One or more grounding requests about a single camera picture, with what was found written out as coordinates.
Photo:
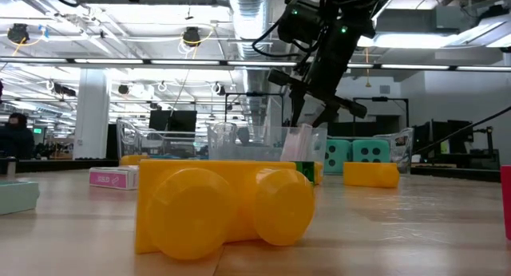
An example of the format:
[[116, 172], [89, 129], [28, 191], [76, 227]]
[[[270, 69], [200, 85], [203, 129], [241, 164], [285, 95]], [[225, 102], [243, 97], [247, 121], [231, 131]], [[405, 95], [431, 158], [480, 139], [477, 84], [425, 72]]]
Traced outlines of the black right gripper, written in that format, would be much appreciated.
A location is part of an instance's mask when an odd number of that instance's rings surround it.
[[271, 83], [290, 88], [291, 127], [298, 124], [305, 100], [309, 95], [322, 101], [325, 107], [313, 121], [318, 127], [339, 118], [338, 110], [344, 108], [356, 117], [364, 117], [367, 108], [346, 98], [338, 97], [336, 89], [362, 36], [363, 28], [335, 23], [319, 40], [316, 55], [302, 79], [296, 79], [278, 69], [268, 76]]

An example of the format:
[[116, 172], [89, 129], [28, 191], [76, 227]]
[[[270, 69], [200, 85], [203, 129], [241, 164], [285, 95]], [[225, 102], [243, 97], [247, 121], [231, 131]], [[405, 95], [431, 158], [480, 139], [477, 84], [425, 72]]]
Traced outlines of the playing card box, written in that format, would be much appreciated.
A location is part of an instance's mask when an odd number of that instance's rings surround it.
[[89, 185], [118, 190], [136, 190], [138, 166], [90, 168]]
[[281, 161], [314, 161], [315, 130], [309, 124], [287, 129]]

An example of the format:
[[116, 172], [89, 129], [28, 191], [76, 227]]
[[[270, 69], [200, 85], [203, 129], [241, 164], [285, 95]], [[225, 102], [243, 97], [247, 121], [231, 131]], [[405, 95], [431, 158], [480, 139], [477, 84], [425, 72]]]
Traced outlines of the orange yellow toy block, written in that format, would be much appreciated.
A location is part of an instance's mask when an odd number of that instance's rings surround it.
[[395, 163], [348, 162], [343, 165], [347, 186], [396, 188], [400, 173]]

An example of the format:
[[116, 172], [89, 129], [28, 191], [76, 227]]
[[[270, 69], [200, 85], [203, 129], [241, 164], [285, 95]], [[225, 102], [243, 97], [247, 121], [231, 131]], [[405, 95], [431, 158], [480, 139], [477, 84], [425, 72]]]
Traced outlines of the yellow square toy block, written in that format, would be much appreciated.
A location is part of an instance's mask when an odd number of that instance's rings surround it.
[[119, 165], [120, 166], [137, 166], [142, 160], [148, 159], [148, 155], [127, 155], [122, 156]]

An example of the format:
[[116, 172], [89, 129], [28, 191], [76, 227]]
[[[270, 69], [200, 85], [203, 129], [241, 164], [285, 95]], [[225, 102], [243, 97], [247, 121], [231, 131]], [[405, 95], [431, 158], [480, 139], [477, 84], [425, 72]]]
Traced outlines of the red toy brick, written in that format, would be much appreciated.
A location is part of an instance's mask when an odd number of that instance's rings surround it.
[[500, 172], [505, 237], [511, 242], [511, 165], [503, 165]]

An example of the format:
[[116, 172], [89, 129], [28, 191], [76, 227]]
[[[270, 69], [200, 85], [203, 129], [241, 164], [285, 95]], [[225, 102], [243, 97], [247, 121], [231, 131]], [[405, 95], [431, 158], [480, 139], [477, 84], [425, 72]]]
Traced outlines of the light blue toy block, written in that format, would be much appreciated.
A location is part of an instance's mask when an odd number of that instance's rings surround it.
[[36, 182], [0, 181], [0, 215], [35, 209], [39, 195]]

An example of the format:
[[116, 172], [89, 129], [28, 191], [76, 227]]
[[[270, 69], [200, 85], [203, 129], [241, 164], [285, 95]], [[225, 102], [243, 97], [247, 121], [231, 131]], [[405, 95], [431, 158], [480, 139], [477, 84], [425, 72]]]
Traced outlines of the teal foam die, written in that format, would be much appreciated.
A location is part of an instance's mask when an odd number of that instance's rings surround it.
[[390, 145], [387, 140], [367, 139], [352, 142], [352, 161], [389, 163]]
[[324, 172], [342, 175], [344, 164], [352, 160], [351, 142], [348, 140], [327, 140], [324, 160]]

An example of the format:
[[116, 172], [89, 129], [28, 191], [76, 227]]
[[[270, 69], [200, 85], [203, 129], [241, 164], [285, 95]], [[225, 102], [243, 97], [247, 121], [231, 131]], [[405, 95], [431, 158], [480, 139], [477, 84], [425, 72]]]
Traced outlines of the small green yellow brick stack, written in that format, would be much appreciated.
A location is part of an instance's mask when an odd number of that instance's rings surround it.
[[314, 185], [323, 181], [323, 163], [316, 161], [296, 161], [296, 170], [301, 172]]

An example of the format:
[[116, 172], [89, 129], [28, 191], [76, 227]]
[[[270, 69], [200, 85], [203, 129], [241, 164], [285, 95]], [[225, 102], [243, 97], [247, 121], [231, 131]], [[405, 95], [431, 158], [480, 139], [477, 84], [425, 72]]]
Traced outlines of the small clear plastic box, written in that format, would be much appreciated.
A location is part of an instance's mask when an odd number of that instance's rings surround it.
[[[281, 161], [287, 129], [278, 126], [239, 126], [230, 122], [208, 126], [208, 157], [211, 160]], [[324, 162], [327, 130], [315, 130], [315, 160]]]

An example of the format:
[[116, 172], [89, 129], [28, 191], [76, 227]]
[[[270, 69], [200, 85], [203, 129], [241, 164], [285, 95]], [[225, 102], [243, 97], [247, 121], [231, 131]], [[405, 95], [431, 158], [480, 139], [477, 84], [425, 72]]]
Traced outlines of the black monitor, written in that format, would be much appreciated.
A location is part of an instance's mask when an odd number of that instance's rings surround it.
[[168, 128], [176, 132], [196, 131], [197, 111], [174, 111], [169, 118]]
[[161, 132], [169, 131], [171, 113], [171, 110], [152, 110], [149, 117], [149, 128]]

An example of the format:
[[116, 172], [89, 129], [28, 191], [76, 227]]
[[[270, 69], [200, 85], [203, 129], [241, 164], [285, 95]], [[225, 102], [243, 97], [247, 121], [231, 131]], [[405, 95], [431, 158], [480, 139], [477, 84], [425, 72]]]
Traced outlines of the black workstation equipment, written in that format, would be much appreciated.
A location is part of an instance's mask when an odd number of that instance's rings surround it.
[[466, 120], [431, 120], [414, 126], [413, 163], [444, 168], [497, 170], [493, 128], [470, 128]]

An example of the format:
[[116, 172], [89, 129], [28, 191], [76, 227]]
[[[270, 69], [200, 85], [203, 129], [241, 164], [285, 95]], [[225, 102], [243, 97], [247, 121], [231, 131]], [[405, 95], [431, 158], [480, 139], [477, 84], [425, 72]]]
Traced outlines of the large yellow two-stud block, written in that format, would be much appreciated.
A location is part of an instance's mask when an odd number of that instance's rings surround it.
[[295, 162], [142, 160], [134, 250], [203, 258], [229, 242], [300, 240], [315, 212], [314, 184]]

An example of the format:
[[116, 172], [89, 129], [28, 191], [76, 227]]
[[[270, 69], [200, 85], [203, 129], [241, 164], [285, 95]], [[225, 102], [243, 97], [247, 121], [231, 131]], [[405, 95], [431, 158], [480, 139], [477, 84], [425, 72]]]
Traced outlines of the long ceiling light strip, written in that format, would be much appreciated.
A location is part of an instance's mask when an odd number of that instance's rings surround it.
[[[51, 66], [77, 66], [99, 68], [206, 68], [206, 69], [266, 69], [294, 68], [295, 61], [225, 61], [202, 59], [115, 59], [115, 58], [57, 58], [57, 57], [0, 57], [1, 63], [30, 64]], [[482, 73], [511, 73], [511, 66], [487, 65], [408, 65], [379, 63], [349, 63], [348, 69], [369, 70], [416, 70], [416, 71], [453, 71]]]

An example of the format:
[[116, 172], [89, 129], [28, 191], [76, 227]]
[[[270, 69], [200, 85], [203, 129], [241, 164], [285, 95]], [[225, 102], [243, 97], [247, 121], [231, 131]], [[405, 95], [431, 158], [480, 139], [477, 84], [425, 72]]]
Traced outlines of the white building pillar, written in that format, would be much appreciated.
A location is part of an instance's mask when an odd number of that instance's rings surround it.
[[109, 126], [111, 81], [105, 69], [81, 69], [73, 158], [103, 159]]

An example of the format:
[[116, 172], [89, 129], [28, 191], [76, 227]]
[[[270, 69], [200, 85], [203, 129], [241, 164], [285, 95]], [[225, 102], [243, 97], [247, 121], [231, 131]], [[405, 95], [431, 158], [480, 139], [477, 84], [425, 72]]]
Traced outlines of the person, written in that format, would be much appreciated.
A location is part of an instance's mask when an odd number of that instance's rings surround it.
[[15, 112], [0, 126], [0, 156], [30, 160], [34, 151], [34, 136], [27, 127], [27, 117]]

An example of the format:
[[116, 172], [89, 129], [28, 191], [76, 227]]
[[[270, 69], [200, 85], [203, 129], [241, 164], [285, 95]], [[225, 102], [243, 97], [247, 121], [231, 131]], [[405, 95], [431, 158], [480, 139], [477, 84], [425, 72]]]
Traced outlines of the black gantry frame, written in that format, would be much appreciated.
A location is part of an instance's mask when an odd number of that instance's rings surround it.
[[224, 121], [228, 121], [228, 114], [234, 106], [240, 106], [242, 120], [250, 125], [263, 126], [268, 114], [269, 105], [276, 101], [280, 105], [280, 119], [283, 120], [284, 95], [282, 93], [226, 93], [224, 95]]
[[405, 116], [406, 116], [406, 127], [410, 125], [410, 101], [408, 98], [394, 98], [394, 97], [354, 97], [353, 101], [357, 103], [359, 100], [371, 101], [371, 102], [388, 102], [388, 101], [402, 101], [405, 103]]

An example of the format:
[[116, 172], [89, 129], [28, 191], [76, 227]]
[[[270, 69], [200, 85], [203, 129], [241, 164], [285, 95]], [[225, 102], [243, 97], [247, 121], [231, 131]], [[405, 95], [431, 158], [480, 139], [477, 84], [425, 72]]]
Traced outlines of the silver ribbed ceiling duct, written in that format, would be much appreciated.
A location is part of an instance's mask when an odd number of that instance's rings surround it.
[[[269, 0], [229, 0], [232, 8], [232, 24], [239, 59], [242, 61], [260, 61], [263, 56], [252, 48], [252, 43], [262, 36], [270, 25]], [[246, 93], [269, 93], [267, 70], [243, 71], [243, 84]], [[263, 126], [267, 115], [267, 97], [247, 97], [250, 120], [254, 126]]]

